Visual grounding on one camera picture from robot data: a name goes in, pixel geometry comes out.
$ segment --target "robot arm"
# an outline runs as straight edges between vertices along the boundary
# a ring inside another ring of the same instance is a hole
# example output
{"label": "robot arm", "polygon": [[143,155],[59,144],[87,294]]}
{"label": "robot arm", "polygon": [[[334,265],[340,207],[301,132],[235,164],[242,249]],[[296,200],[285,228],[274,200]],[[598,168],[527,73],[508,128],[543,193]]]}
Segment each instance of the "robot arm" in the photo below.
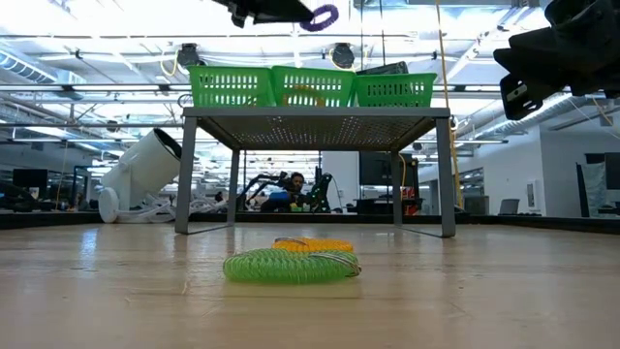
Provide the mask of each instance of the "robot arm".
{"label": "robot arm", "polygon": [[247,16],[254,24],[309,22],[314,14],[298,0],[213,0],[232,13],[232,23],[243,28]]}
{"label": "robot arm", "polygon": [[[245,194],[247,194],[248,190],[250,190],[250,188],[252,188],[252,186],[254,186],[254,184],[258,183],[260,180],[269,180],[270,182],[273,181],[277,181],[280,182],[282,180],[284,180],[284,178],[286,178],[287,173],[285,172],[281,172],[280,175],[268,175],[268,174],[259,174],[257,176],[255,176],[254,178],[252,178],[252,180],[250,180],[250,182],[248,183],[248,185],[245,186],[245,188],[243,188],[243,191],[241,192],[241,194],[239,194],[239,198],[244,196]],[[261,188],[259,189],[259,191],[257,191],[257,193],[260,193],[261,190],[264,189],[264,186],[262,185]]]}
{"label": "robot arm", "polygon": [[493,53],[510,73],[500,82],[506,117],[522,119],[566,86],[574,96],[620,96],[620,1],[554,0],[544,15],[550,27]]}

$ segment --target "metal table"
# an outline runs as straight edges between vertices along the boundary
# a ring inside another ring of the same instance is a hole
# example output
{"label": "metal table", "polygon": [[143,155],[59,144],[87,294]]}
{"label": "metal table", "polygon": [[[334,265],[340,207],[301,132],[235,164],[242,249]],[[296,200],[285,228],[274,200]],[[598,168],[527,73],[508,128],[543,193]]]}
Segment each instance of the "metal table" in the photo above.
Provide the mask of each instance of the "metal table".
{"label": "metal table", "polygon": [[[400,192],[398,152],[437,127],[437,152],[442,212],[441,238],[455,235],[454,196],[450,164],[450,110],[445,108],[185,108],[183,153],[174,229],[189,232],[189,204],[196,131],[201,127],[232,150],[227,224],[236,212],[241,150],[389,151],[392,193]],[[394,224],[402,228],[400,195],[393,195]]]}

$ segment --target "green plastic basket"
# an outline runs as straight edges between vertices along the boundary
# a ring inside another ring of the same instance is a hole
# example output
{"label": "green plastic basket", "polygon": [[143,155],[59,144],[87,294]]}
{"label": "green plastic basket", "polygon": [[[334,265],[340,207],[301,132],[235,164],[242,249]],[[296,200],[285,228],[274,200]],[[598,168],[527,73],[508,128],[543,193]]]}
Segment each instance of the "green plastic basket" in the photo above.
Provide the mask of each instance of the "green plastic basket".
{"label": "green plastic basket", "polygon": [[356,80],[360,107],[430,107],[437,74],[361,76]]}
{"label": "green plastic basket", "polygon": [[348,107],[353,96],[353,72],[280,66],[271,71],[278,106]]}
{"label": "green plastic basket", "polygon": [[268,68],[189,67],[194,107],[274,107]]}

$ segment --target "black machine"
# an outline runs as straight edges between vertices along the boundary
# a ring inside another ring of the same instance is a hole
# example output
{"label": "black machine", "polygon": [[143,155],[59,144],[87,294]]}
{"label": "black machine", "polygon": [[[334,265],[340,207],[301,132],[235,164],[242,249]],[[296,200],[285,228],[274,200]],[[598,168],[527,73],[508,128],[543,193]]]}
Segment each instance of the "black machine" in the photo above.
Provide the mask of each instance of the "black machine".
{"label": "black machine", "polygon": [[232,23],[243,28],[245,18],[254,24],[307,22],[314,14],[297,0],[213,0],[229,8]]}
{"label": "black machine", "polygon": [[13,185],[21,188],[47,189],[47,170],[13,169]]}
{"label": "black machine", "polygon": [[32,212],[35,209],[50,211],[55,203],[44,203],[35,200],[27,191],[18,186],[0,182],[0,208],[13,212]]}
{"label": "black machine", "polygon": [[620,96],[620,0],[554,0],[544,15],[550,27],[493,53],[510,72],[500,82],[506,117],[522,119],[566,86],[574,96]]}
{"label": "black machine", "polygon": [[391,63],[380,67],[364,69],[356,73],[359,76],[365,75],[390,75],[390,74],[409,74],[406,62]]}
{"label": "black machine", "polygon": [[[302,206],[303,204],[309,205],[311,213],[329,213],[331,209],[329,207],[329,202],[327,201],[327,189],[329,188],[331,179],[331,174],[322,174],[316,184],[312,186],[312,189],[310,189],[308,194],[299,196],[297,204],[299,206]],[[247,193],[250,188],[261,180],[265,181],[261,184],[261,186],[259,186],[254,194],[248,198]],[[256,198],[256,196],[261,193],[267,185],[278,186],[287,191],[295,190],[291,178],[288,177],[288,174],[285,172],[281,172],[279,175],[259,174],[250,180],[248,185],[245,186],[241,194],[237,197],[237,210],[247,210],[250,205],[250,200]]]}
{"label": "black machine", "polygon": [[[411,154],[401,154],[407,165],[414,160]],[[400,171],[404,164],[399,162]],[[408,166],[405,171],[405,183],[418,181],[418,169]],[[359,153],[359,185],[391,186],[391,158],[386,152],[361,151]]]}

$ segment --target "white tube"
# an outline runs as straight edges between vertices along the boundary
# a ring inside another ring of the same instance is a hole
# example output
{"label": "white tube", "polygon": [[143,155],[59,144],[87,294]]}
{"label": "white tube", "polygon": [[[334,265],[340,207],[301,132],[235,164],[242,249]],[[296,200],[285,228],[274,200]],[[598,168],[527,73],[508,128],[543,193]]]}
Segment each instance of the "white tube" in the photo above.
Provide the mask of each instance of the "white tube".
{"label": "white tube", "polygon": [[139,206],[148,194],[157,195],[178,176],[180,156],[178,143],[154,129],[130,147],[101,182],[118,193],[120,210],[127,210]]}

